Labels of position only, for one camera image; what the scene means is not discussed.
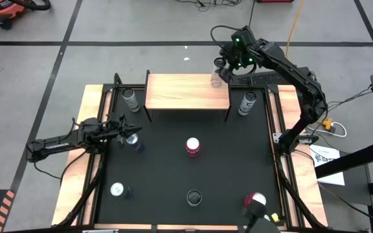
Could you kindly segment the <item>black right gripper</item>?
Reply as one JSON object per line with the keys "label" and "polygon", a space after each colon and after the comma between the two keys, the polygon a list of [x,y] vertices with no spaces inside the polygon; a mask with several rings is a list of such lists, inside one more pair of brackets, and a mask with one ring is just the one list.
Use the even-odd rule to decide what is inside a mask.
{"label": "black right gripper", "polygon": [[248,74],[252,74],[256,70],[255,59],[245,49],[235,45],[233,42],[228,42],[221,46],[220,56],[228,64],[228,68],[219,69],[219,77],[225,83],[231,83],[234,70],[248,68],[248,66],[252,66]]}

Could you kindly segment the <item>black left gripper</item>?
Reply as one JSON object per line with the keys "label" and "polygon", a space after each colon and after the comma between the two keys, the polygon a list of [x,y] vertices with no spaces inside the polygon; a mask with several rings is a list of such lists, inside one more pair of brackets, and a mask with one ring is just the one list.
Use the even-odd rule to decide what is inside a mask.
{"label": "black left gripper", "polygon": [[106,117],[104,140],[117,139],[119,148],[124,147],[124,140],[127,139],[126,133],[136,133],[142,129],[142,126],[125,125],[125,114],[107,114]]}

